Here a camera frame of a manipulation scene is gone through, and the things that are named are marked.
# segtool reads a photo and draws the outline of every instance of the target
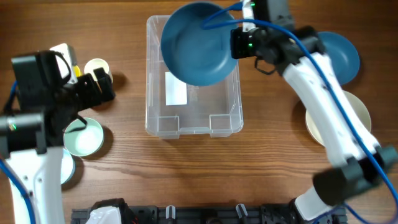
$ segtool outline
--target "blue bowl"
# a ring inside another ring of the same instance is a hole
[[[320,32],[319,38],[326,47],[340,85],[349,83],[359,72],[361,65],[355,46],[342,35],[333,32]]]
[[[194,2],[176,10],[168,19],[160,47],[164,62],[179,80],[195,86],[207,86],[226,78],[237,60],[231,56],[231,29],[237,25],[203,30],[204,19],[222,7],[210,2]],[[233,19],[229,13],[214,18],[216,24]]]

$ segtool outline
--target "blue plate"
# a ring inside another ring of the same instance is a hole
[[[361,65],[355,46],[342,35],[333,32],[320,32],[319,38],[326,47],[340,85],[349,83],[359,72]]]
[[[231,56],[231,29],[237,25],[203,30],[204,19],[222,8],[210,2],[187,4],[168,19],[160,42],[164,62],[179,80],[195,86],[212,85],[222,81],[235,68]],[[226,13],[211,24],[233,19]]]

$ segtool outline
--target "white cup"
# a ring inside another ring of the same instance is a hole
[[[109,65],[103,59],[100,59],[100,58],[91,59],[89,62],[87,62],[84,72],[85,72],[85,74],[87,74],[87,73],[92,74],[94,81],[97,81],[97,77],[94,74],[94,69],[97,69],[97,68],[103,68],[105,73],[107,73],[111,77],[111,81],[113,83],[113,76],[112,76],[111,70],[109,69]]]
[[[346,95],[348,102],[353,107],[354,112],[358,116],[359,120],[362,122],[362,124],[365,126],[365,128],[368,131],[371,131],[372,128],[371,115],[369,114],[368,109],[366,109],[366,106],[362,103],[362,101],[358,97],[354,96],[352,93],[349,93],[347,91],[343,92]],[[313,119],[311,118],[308,110],[307,112],[305,112],[305,124],[307,125],[307,129],[310,132],[311,136],[319,144],[324,146],[321,134],[319,133],[317,126],[313,122]]]

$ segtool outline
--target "clear plastic container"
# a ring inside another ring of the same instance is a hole
[[[162,139],[178,139],[181,134],[228,137],[239,132],[243,112],[238,66],[212,86],[191,86],[173,80],[174,76],[166,75],[169,70],[160,50],[163,27],[169,17],[151,16],[147,21],[146,131]],[[173,90],[173,86],[178,86],[178,90]],[[179,105],[170,99],[177,99]]]

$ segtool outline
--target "wood surface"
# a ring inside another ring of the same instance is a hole
[[[81,113],[107,127],[106,140],[96,155],[76,159],[76,174],[63,187],[67,223],[71,209],[117,197],[130,205],[159,207],[285,203],[311,186],[314,173],[330,167],[324,148],[307,132],[298,96],[278,75],[257,72],[253,58],[239,61],[241,132],[229,138],[189,135],[169,141],[146,133],[146,20],[171,14],[186,1],[15,2],[21,1],[0,4],[0,105],[14,81],[10,59],[17,54],[66,42],[74,46],[80,68],[89,59],[103,58],[117,74],[117,98]],[[289,4],[297,26],[337,32],[354,43],[361,71],[343,88],[368,107],[372,133],[380,143],[397,147],[397,1],[290,0]],[[389,176],[398,186],[396,167]],[[14,223],[4,174],[0,174],[0,192],[0,223]],[[395,209],[385,186],[349,203],[375,222],[388,220]],[[352,216],[349,221],[358,223]]]

